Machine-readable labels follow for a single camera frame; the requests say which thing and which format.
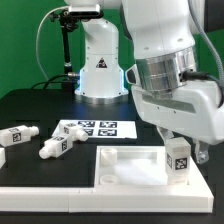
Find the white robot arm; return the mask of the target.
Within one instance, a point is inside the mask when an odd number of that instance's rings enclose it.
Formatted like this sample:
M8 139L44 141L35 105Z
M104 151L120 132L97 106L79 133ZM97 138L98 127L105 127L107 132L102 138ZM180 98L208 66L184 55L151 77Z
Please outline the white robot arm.
M192 138L198 163L224 141L224 76L197 70L193 29L204 32L194 5L200 0L64 0L71 14L120 8L135 64L126 72L140 118L168 140Z

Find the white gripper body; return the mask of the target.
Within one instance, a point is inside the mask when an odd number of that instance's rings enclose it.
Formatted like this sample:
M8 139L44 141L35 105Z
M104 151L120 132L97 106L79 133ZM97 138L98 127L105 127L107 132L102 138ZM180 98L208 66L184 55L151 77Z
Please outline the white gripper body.
M185 71L185 85L172 90L171 99L156 99L140 86L137 66L126 71L140 118L158 127L210 145L224 141L224 96L208 73Z

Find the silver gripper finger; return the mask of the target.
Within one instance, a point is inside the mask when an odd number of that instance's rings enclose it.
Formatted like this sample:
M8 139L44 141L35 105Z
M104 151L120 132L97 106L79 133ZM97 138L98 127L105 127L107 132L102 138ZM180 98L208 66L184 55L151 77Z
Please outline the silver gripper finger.
M209 160L208 153L209 145L205 142L196 140L195 142L195 156L198 164L204 164Z
M174 134L171 130L168 130L168 129L165 129L165 128L162 128L159 126L157 126L156 129L157 129L159 135L161 136L161 138L164 142L164 145L167 145L169 143L169 141L174 138Z

